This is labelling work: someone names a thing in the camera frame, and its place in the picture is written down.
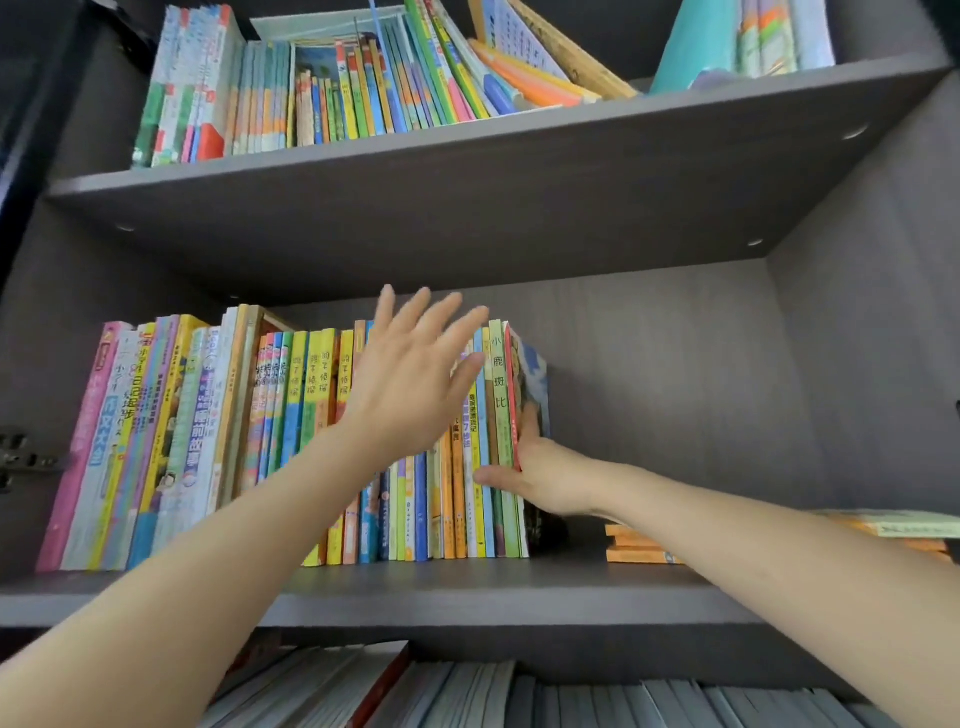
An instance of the bookshelf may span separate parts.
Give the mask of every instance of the bookshelf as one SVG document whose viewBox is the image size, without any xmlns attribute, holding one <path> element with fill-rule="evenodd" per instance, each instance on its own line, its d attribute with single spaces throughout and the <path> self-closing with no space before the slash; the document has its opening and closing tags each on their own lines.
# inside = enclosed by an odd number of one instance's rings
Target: bookshelf
<svg viewBox="0 0 960 728">
<path fill-rule="evenodd" d="M 652 75 L 679 7 L 531 4 L 629 78 Z M 65 450 L 106 320 L 215 316 L 236 296 L 342 325 L 389 279 L 466 288 L 514 322 L 553 367 L 557 439 L 587 454 L 796 507 L 960 513 L 960 79 L 919 2 L 830 6 L 845 62 L 826 71 L 137 172 L 146 82 L 96 34 L 0 303 L 4 422 Z M 156 24 L 162 7 L 129 10 Z M 415 190 L 441 204 L 422 214 Z M 55 489 L 0 498 L 0 629 L 51 626 L 113 578 L 31 576 Z M 580 537 L 529 563 L 302 570 L 264 624 L 464 645 L 538 627 L 585 652 L 582 630 L 623 650 L 630 628 L 658 654 L 707 629 L 730 670 L 825 684 L 807 663 L 788 675 L 796 648 L 690 570 L 607 565 L 599 531 Z M 593 649 L 595 675 L 723 673 L 692 651 L 605 672 Z"/>
</svg>

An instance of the gray wooden shelf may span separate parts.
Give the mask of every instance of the gray wooden shelf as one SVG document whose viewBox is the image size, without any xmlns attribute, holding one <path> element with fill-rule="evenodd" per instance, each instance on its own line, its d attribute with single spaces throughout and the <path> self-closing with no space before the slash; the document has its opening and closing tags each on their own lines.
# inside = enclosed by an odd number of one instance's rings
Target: gray wooden shelf
<svg viewBox="0 0 960 728">
<path fill-rule="evenodd" d="M 370 295 L 386 279 L 459 288 L 763 257 L 946 72 L 936 55 L 862 61 L 78 177 L 50 196 L 267 304 Z"/>
<path fill-rule="evenodd" d="M 54 573 L 0 587 L 0 628 L 53 626 L 117 578 Z M 687 567 L 594 559 L 301 569 L 262 626 L 723 624 L 760 620 Z"/>
</svg>

